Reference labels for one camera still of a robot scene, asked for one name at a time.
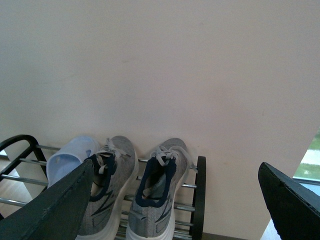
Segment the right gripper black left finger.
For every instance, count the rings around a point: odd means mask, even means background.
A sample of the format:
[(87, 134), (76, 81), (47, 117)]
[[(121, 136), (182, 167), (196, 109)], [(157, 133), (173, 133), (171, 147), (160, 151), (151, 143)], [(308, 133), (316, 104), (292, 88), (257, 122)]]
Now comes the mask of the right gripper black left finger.
[(2, 240), (74, 240), (89, 203), (94, 166), (86, 160), (0, 222)]

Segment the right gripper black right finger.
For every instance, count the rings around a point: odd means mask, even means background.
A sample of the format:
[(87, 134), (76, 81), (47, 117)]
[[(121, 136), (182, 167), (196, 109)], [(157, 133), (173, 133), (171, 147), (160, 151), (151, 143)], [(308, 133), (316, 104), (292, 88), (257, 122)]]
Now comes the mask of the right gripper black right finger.
[(267, 162), (258, 169), (266, 207), (282, 240), (320, 238), (320, 196)]

